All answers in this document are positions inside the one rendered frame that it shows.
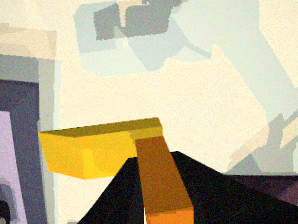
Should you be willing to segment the pale lilac ramp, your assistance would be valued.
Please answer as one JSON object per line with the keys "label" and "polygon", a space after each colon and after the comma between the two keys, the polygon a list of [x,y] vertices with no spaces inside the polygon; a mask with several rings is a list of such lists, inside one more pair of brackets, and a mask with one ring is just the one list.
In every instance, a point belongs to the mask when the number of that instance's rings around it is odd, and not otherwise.
{"label": "pale lilac ramp", "polygon": [[40,83],[0,79],[0,200],[9,224],[48,224],[39,147]]}

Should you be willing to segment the yellow wedge with orange handle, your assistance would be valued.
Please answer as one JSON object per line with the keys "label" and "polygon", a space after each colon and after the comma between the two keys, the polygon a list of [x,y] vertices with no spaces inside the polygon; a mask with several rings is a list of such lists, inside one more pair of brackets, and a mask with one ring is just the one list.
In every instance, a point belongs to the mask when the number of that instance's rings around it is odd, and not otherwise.
{"label": "yellow wedge with orange handle", "polygon": [[146,224],[194,224],[193,205],[158,117],[39,133],[49,171],[74,179],[116,176],[137,157]]}

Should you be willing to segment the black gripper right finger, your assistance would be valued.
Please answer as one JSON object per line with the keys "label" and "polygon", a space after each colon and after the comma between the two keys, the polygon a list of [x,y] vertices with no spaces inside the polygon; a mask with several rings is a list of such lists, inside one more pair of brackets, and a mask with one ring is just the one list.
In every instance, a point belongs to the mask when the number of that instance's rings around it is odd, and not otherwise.
{"label": "black gripper right finger", "polygon": [[188,190],[194,224],[298,224],[298,205],[242,185],[184,153],[170,155]]}

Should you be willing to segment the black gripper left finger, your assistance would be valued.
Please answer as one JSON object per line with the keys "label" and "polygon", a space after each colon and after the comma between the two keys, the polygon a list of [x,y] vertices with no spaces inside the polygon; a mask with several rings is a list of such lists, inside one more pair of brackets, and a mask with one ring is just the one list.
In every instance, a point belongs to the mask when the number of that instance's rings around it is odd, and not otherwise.
{"label": "black gripper left finger", "polygon": [[76,224],[145,224],[137,157],[129,157]]}

